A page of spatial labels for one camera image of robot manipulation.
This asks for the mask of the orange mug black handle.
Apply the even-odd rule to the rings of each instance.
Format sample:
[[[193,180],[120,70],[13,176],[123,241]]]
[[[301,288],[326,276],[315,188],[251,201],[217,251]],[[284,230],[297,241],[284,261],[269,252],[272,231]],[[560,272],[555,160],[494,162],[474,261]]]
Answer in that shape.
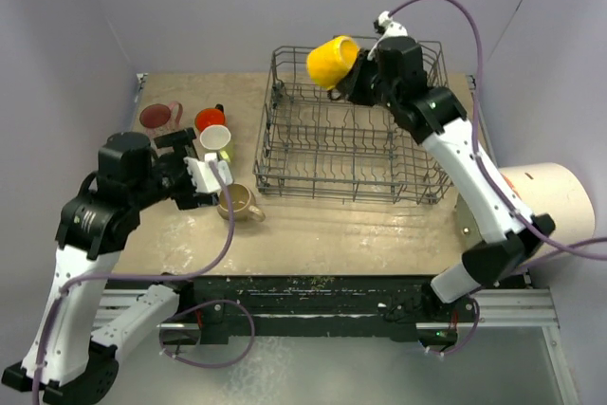
[[[203,132],[206,128],[213,125],[225,125],[226,114],[224,105],[216,104],[214,107],[208,107],[199,111],[194,117],[194,127],[198,132]]]

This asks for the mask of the beige round teapot mug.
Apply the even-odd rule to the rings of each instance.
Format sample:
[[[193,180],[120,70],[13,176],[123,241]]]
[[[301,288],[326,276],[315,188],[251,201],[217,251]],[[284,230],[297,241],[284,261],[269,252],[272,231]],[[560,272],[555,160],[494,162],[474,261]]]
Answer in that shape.
[[[238,183],[229,184],[228,193],[235,221],[263,222],[266,220],[265,213],[257,206],[255,196],[247,186]],[[224,220],[229,219],[228,198],[224,191],[219,194],[217,212]]]

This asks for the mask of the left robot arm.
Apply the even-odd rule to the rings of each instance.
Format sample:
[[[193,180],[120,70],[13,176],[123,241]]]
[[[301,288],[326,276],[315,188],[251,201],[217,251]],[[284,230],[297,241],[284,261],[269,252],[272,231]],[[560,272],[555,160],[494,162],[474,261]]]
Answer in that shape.
[[[172,199],[184,211],[212,202],[196,188],[189,164],[197,159],[193,129],[149,139],[117,133],[98,152],[98,168],[61,210],[53,282],[28,354],[7,367],[2,383],[30,392],[34,402],[96,404],[109,392],[135,334],[162,316],[188,320],[195,299],[186,284],[154,278],[143,300],[100,333],[93,322],[109,274],[139,226],[143,210]]]

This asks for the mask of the pink ghost pattern mug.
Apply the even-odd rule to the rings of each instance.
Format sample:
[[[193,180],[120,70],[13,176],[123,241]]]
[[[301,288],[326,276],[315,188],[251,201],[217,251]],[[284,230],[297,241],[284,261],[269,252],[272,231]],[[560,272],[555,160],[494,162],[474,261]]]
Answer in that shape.
[[[183,105],[179,101],[155,103],[145,107],[138,120],[150,139],[174,133],[180,129]]]

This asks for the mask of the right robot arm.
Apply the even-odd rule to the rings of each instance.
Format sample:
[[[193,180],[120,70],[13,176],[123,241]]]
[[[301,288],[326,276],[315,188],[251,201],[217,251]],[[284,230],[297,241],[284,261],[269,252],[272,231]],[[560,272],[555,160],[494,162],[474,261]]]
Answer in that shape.
[[[383,106],[449,176],[467,203],[481,240],[460,261],[431,280],[422,297],[423,313],[445,320],[455,301],[482,285],[492,285],[530,259],[555,229],[549,214],[534,213],[508,186],[472,139],[472,123],[456,95],[432,86],[421,45],[411,37],[383,38],[359,52],[355,66],[339,84],[354,104]]]

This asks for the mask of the pale yellow faceted mug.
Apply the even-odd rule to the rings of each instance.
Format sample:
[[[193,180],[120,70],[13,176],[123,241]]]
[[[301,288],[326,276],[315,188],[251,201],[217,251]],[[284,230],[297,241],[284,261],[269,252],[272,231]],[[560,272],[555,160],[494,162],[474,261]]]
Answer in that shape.
[[[208,153],[217,153],[223,160],[231,163],[234,159],[233,138],[225,125],[211,125],[199,135],[201,146]]]

